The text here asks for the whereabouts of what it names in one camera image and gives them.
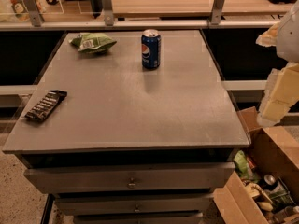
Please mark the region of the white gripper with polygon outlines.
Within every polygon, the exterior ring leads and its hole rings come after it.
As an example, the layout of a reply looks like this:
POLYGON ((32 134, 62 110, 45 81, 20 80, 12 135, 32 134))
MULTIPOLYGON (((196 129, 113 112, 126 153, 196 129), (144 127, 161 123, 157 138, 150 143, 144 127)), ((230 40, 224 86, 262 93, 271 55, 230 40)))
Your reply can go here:
POLYGON ((299 101, 299 0, 280 23, 272 25, 257 37, 256 44, 276 46, 277 56, 288 61, 281 70, 271 71, 260 103, 257 122, 263 127, 271 127, 280 123, 299 101))

